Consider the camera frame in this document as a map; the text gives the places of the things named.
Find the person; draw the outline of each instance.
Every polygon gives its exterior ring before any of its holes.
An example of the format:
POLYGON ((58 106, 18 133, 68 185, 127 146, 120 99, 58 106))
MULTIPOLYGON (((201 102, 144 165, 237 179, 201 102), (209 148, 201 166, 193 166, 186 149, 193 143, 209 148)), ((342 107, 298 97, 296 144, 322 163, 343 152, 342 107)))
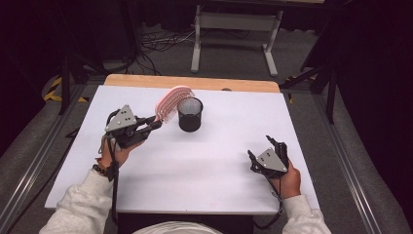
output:
MULTIPOLYGON (((116 151, 115 158, 121 167, 129 158, 132 150, 141 143, 129 148, 116 151)), ((111 188, 113 180, 109 181, 104 174, 112 162, 109 147, 105 142, 98 167, 90 169, 81 184, 71 185, 61 201, 57 203, 56 212, 47 224, 40 230, 41 234, 48 233, 103 233, 105 221, 111 208, 111 188)), ((276 189, 283 199, 288 222, 282 233, 330 233, 324 223, 320 210, 312 210, 307 197, 300 192, 300 171, 289 162, 288 173, 281 179, 272 179, 276 189)), ((140 230, 134 234, 219 234, 221 232, 194 222, 169 221, 159 223, 140 230)))

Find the sleeve cuff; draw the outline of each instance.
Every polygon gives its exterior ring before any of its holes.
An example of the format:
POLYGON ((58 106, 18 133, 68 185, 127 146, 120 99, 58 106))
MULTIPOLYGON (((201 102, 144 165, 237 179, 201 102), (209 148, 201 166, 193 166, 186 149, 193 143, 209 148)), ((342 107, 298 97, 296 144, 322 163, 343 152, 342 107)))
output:
POLYGON ((299 215, 311 215, 312 209, 306 195, 299 195, 283 200, 284 208, 288 218, 299 215))
POLYGON ((79 188, 87 194, 97 196, 109 196, 110 189, 113 187, 113 181, 107 177, 99 175, 95 170, 90 169, 83 183, 79 188))

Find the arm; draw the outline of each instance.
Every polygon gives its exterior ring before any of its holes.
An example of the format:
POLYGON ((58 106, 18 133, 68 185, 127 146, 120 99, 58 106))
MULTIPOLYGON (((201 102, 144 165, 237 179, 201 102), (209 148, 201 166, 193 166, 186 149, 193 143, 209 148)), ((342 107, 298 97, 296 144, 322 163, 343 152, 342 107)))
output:
MULTIPOLYGON (((120 166, 141 143, 115 153, 120 166)), ((105 170, 112 162, 107 142, 104 142, 101 156, 99 166, 105 170)), ((103 233, 112 205, 112 186, 113 181, 109 182, 106 176, 90 170, 82 184, 72 185, 66 190, 63 199, 57 203, 56 212, 40 233, 103 233)))
POLYGON ((288 173, 281 179, 272 179, 272 183, 281 192, 286 215, 288 216, 288 223, 282 233, 331 233, 325 225, 322 212, 312 210, 307 197, 301 195, 300 171, 292 166, 291 161, 289 161, 288 173))

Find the person's right hand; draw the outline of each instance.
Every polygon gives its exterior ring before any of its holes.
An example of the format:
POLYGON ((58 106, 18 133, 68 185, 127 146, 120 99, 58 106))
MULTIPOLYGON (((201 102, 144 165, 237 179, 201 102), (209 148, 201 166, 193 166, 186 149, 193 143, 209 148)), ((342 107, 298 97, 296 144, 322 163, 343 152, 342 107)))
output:
POLYGON ((300 185, 301 185, 301 175, 298 169, 292 166, 291 161, 288 160, 289 167, 288 172, 283 175, 280 179, 272 178, 271 182, 281 191, 282 199, 287 199, 301 195, 300 185))

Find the red and white brush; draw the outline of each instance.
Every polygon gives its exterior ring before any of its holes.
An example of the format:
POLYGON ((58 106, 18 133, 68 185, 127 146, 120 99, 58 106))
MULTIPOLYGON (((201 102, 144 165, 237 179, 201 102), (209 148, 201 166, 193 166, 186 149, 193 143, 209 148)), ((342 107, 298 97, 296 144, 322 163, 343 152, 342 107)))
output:
POLYGON ((158 101, 155 107, 155 122, 160 120, 163 123, 167 123, 177 112, 179 102, 185 98, 192 98, 194 96, 192 90, 187 86, 173 87, 158 101))

